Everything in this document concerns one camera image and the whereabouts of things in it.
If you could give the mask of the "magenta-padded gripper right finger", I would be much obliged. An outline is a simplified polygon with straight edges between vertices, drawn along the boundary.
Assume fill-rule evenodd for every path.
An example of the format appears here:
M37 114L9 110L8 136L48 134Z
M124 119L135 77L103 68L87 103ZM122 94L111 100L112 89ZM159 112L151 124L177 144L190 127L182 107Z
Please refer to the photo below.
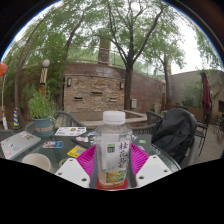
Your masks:
M131 167L137 187L144 187L172 173L157 155L148 155L134 144L131 145Z

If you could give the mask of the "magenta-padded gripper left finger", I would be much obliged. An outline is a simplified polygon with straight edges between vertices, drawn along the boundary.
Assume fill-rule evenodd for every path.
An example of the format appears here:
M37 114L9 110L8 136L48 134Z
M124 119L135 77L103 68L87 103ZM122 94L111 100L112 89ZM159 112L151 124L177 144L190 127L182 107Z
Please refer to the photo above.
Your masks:
M97 180L97 170L94 166L95 147L92 146L82 153L77 159L68 158L55 173L84 188L94 188Z

